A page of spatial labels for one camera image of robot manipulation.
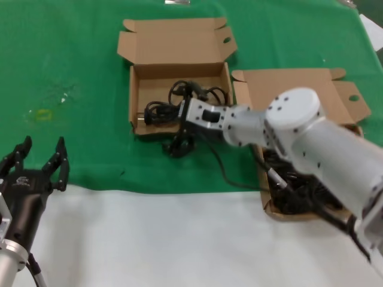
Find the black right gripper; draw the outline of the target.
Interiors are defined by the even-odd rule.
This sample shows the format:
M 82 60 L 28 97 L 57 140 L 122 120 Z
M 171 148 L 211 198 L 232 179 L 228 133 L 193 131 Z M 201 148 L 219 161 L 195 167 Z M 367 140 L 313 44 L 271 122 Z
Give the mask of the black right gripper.
M 172 158 L 181 158 L 194 150 L 194 134 L 189 131 L 187 114 L 190 100 L 183 100 L 180 106 L 180 135 L 174 136 L 169 142 L 162 143 L 162 151 Z

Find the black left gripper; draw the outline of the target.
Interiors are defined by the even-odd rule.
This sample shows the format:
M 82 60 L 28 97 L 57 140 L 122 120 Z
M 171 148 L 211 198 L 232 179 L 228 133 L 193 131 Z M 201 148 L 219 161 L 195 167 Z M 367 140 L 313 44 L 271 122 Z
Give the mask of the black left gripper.
M 69 179 L 68 152 L 63 136 L 59 138 L 54 154 L 41 170 L 23 170 L 24 159 L 31 148 L 32 139 L 27 136 L 1 160 L 1 178 L 4 178 L 1 193 L 12 216 L 5 238 L 23 248 L 32 247 L 48 197 L 53 189 L 66 191 Z M 51 183 L 50 177 L 57 169 L 59 169 L 57 181 Z

